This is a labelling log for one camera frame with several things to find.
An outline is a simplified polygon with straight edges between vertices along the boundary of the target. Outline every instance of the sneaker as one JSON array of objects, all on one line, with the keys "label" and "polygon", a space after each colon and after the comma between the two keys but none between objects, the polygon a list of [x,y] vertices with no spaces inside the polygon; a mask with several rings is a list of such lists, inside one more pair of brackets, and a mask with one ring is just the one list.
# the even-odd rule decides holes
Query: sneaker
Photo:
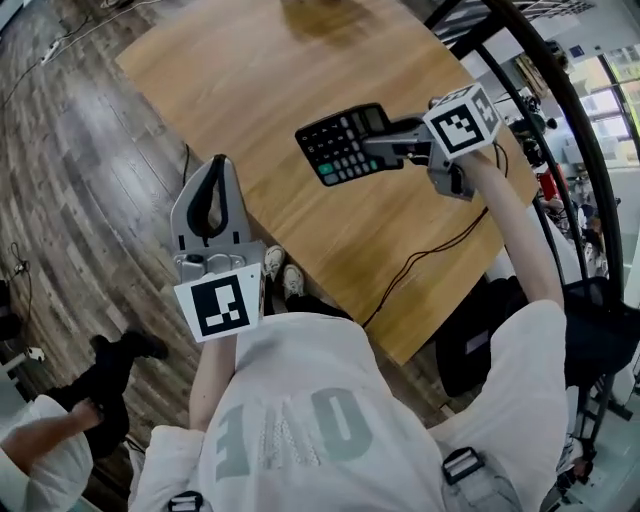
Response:
[{"label": "sneaker", "polygon": [[109,343],[109,340],[100,334],[94,336],[89,340],[89,345],[91,345],[91,348],[96,354],[100,349],[108,347],[110,344],[111,343]]},{"label": "sneaker", "polygon": [[304,275],[295,265],[284,267],[282,276],[282,286],[284,286],[284,300],[288,300],[292,295],[304,295]]},{"label": "sneaker", "polygon": [[264,255],[264,272],[275,283],[276,276],[284,262],[285,252],[279,245],[271,246]]},{"label": "sneaker", "polygon": [[134,357],[152,357],[160,360],[169,357],[169,349],[165,342],[142,330],[127,329],[120,341],[127,344]]}]

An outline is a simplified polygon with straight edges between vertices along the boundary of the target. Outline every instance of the black pants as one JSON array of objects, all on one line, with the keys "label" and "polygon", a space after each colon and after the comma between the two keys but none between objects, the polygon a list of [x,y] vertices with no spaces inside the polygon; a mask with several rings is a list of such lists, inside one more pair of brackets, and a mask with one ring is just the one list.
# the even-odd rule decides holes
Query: black pants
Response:
[{"label": "black pants", "polygon": [[[275,315],[273,310],[273,281],[267,276],[264,283],[264,316]],[[285,306],[289,313],[319,313],[321,315],[337,316],[353,320],[347,313],[341,309],[334,308],[325,304],[317,297],[312,295],[292,295],[285,301]]]},{"label": "black pants", "polygon": [[122,393],[129,381],[133,359],[126,343],[110,343],[100,347],[95,364],[71,385],[45,393],[67,411],[85,398],[91,398],[100,406],[104,420],[85,432],[94,459],[111,455],[129,432],[129,415]]}]

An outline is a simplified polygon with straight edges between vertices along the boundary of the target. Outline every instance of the forearm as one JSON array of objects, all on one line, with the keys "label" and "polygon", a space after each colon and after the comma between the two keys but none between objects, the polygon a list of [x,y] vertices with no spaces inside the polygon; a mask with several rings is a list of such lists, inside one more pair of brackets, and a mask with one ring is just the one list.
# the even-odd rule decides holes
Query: forearm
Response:
[{"label": "forearm", "polygon": [[206,432],[236,371],[236,336],[205,342],[189,397],[189,428]]},{"label": "forearm", "polygon": [[71,415],[36,420],[13,430],[0,447],[24,474],[33,464],[61,442],[83,432],[82,425]]},{"label": "forearm", "polygon": [[482,155],[465,155],[458,163],[475,184],[498,225],[529,302],[549,299],[563,308],[562,288],[551,250],[504,174]]}]

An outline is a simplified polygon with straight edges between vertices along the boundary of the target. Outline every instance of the person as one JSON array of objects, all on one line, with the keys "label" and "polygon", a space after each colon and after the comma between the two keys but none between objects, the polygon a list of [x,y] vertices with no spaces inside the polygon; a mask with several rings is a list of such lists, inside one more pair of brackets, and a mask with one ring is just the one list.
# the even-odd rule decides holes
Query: person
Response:
[{"label": "person", "polygon": [[[531,114],[531,119],[540,130],[540,133],[545,133],[547,128],[555,130],[558,128],[558,121],[556,121],[553,117],[550,117],[545,120],[542,118],[540,114]],[[522,142],[527,139],[533,138],[533,132],[531,131],[531,127],[529,126],[529,122],[526,119],[518,119],[509,125],[509,129],[513,132],[516,139]]]},{"label": "person", "polygon": [[168,356],[163,341],[135,330],[115,343],[104,336],[90,343],[95,363],[70,385],[39,395],[0,434],[0,503],[12,512],[70,510],[93,461],[129,432],[122,393],[134,359]]},{"label": "person", "polygon": [[[479,153],[457,163],[484,198],[530,302],[493,336],[475,401],[427,430],[392,396],[359,325],[329,310],[266,316],[254,330],[204,343],[189,428],[152,431],[130,510],[451,511],[452,492],[467,482],[449,484],[444,470],[456,468],[443,462],[472,448],[496,468],[483,482],[502,500],[493,510],[538,512],[568,422],[562,290],[504,175]],[[267,270],[272,277],[278,265]],[[300,270],[287,266],[283,285],[287,306],[302,304]]]}]

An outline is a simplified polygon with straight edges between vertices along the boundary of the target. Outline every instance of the white shoe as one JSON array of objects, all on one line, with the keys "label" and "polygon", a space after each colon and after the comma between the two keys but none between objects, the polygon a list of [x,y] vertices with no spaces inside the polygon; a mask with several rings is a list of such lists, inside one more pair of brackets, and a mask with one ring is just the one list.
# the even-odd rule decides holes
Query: white shoe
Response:
[{"label": "white shoe", "polygon": [[292,295],[304,295],[304,275],[295,265],[287,265],[284,267],[284,275],[282,276],[282,286],[284,287],[284,300]]},{"label": "white shoe", "polygon": [[280,267],[284,262],[285,252],[279,245],[273,245],[267,249],[264,255],[264,273],[271,277],[271,280],[275,282]]}]

